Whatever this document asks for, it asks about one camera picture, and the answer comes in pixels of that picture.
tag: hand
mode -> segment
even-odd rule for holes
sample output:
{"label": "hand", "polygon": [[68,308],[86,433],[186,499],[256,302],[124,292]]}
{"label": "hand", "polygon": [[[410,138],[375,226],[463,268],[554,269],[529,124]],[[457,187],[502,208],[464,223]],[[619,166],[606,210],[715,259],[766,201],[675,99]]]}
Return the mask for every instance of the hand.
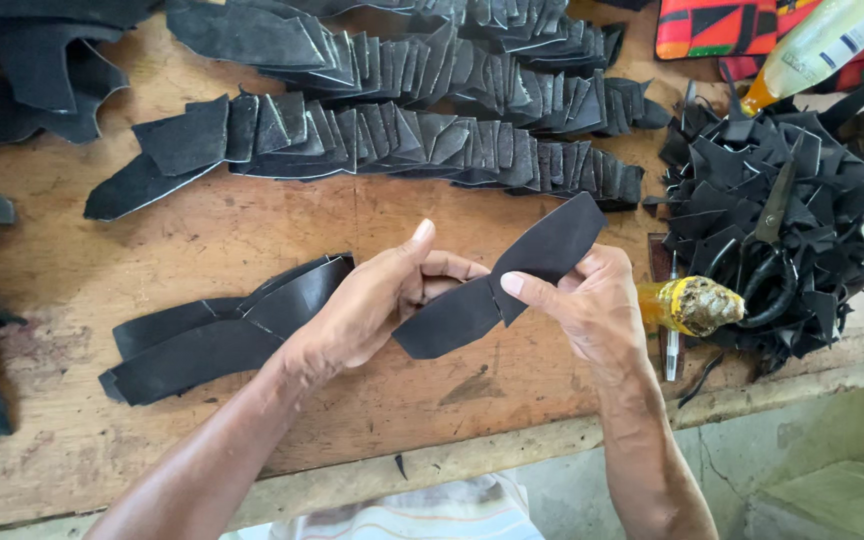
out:
{"label": "hand", "polygon": [[304,362],[330,377],[367,362],[416,310],[462,282],[486,276],[485,266],[432,251],[435,225],[422,220],[412,238],[357,266],[325,307],[289,341]]}
{"label": "hand", "polygon": [[592,246],[558,287],[522,272],[503,275],[501,283],[511,296],[555,318],[575,354],[603,375],[629,367],[622,362],[631,354],[636,362],[648,362],[639,297],[625,251]]}

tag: left hand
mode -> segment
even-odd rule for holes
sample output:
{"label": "left hand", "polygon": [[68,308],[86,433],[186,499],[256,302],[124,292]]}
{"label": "left hand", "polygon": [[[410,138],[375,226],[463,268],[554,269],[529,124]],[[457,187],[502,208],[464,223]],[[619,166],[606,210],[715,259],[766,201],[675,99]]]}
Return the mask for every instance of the left hand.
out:
{"label": "left hand", "polygon": [[325,307],[289,338],[300,344],[305,367],[330,377],[366,363],[419,307],[489,274],[477,262],[432,251],[434,240],[435,225],[422,220],[404,244],[357,266]]}

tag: scissors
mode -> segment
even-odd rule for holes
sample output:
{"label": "scissors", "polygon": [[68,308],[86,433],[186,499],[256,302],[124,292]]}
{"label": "scissors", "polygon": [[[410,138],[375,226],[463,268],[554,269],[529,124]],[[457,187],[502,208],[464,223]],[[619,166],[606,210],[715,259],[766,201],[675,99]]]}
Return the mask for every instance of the scissors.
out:
{"label": "scissors", "polygon": [[[799,284],[799,275],[796,272],[795,265],[789,257],[786,246],[783,245],[779,237],[780,229],[783,226],[783,220],[786,217],[786,208],[789,204],[789,196],[792,194],[792,187],[795,185],[796,162],[799,158],[799,153],[802,150],[806,134],[800,132],[795,145],[792,146],[792,155],[778,171],[778,177],[775,178],[775,184],[772,186],[772,191],[769,193],[769,198],[765,202],[765,207],[762,209],[762,215],[758,218],[758,223],[755,225],[755,230],[746,236],[742,242],[742,247],[739,251],[738,262],[738,278],[735,287],[747,305],[748,302],[755,298],[759,288],[766,279],[775,275],[776,271],[782,277],[782,285],[778,296],[761,312],[749,314],[747,317],[736,323],[741,328],[757,328],[766,325],[786,312],[792,300],[795,299],[795,293]],[[743,287],[742,277],[745,275],[744,265],[750,259],[751,251],[754,247],[760,247],[763,244],[771,248],[772,253],[762,261],[751,272],[749,280]]]}

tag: plastic bottle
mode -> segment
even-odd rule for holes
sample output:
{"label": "plastic bottle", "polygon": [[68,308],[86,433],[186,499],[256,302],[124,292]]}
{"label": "plastic bottle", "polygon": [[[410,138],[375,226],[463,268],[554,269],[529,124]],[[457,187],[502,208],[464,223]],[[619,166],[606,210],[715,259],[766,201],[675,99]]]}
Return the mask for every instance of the plastic bottle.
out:
{"label": "plastic bottle", "polygon": [[864,0],[824,0],[775,46],[742,110],[760,109],[818,85],[864,49]]}

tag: wooden workbench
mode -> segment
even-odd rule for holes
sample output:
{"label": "wooden workbench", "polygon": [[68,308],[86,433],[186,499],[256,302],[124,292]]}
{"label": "wooden workbench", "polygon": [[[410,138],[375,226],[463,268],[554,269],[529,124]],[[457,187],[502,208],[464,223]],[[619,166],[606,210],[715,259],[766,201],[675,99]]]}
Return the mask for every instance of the wooden workbench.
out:
{"label": "wooden workbench", "polygon": [[[654,78],[648,97],[666,107],[695,78],[700,94],[723,104],[726,88],[711,60],[653,60],[657,11],[572,6],[573,17],[598,24],[632,21],[609,76]],[[90,190],[138,153],[133,124],[234,94],[239,83],[249,92],[282,91],[251,68],[192,54],[174,41],[162,15],[104,52],[126,70],[131,88],[102,107],[101,140],[76,147],[46,133],[0,147],[0,193],[18,214],[14,227],[0,227],[0,304],[29,320],[0,330],[0,392],[15,426],[15,434],[0,438],[0,525],[104,507],[249,380],[230,375],[149,406],[112,401],[96,378],[120,362],[115,325],[248,293],[325,253],[352,251],[365,261],[405,240],[423,217],[436,222],[439,248],[491,265],[559,204],[435,179],[363,175],[303,184],[236,177],[220,166],[117,222],[87,221]],[[665,166],[656,153],[665,136],[664,129],[636,131],[593,144],[645,167],[645,194],[658,194]],[[608,220],[600,241],[626,249],[635,278],[649,279],[646,234],[665,224],[641,209]],[[856,307],[845,341],[793,360],[769,380],[864,362],[864,296]],[[708,353],[690,352],[683,380],[663,386],[666,398],[694,383]],[[706,389],[747,387],[752,373],[750,359],[732,358]],[[551,319],[529,310],[512,327],[497,326],[436,360],[411,360],[391,342],[309,399],[264,476],[540,427],[593,415],[596,407],[589,368]],[[721,419],[713,406],[703,411],[693,423]]]}

